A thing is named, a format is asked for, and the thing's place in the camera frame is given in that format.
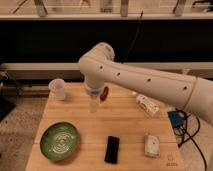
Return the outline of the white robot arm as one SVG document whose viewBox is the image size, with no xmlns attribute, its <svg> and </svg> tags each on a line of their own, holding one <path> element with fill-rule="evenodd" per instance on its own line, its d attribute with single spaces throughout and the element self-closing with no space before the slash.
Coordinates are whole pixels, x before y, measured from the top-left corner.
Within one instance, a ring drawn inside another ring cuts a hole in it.
<svg viewBox="0 0 213 171">
<path fill-rule="evenodd" d="M 114 50 L 98 43 L 78 62 L 90 96 L 103 92 L 110 82 L 192 113 L 213 126 L 213 81 L 114 62 Z"/>
</svg>

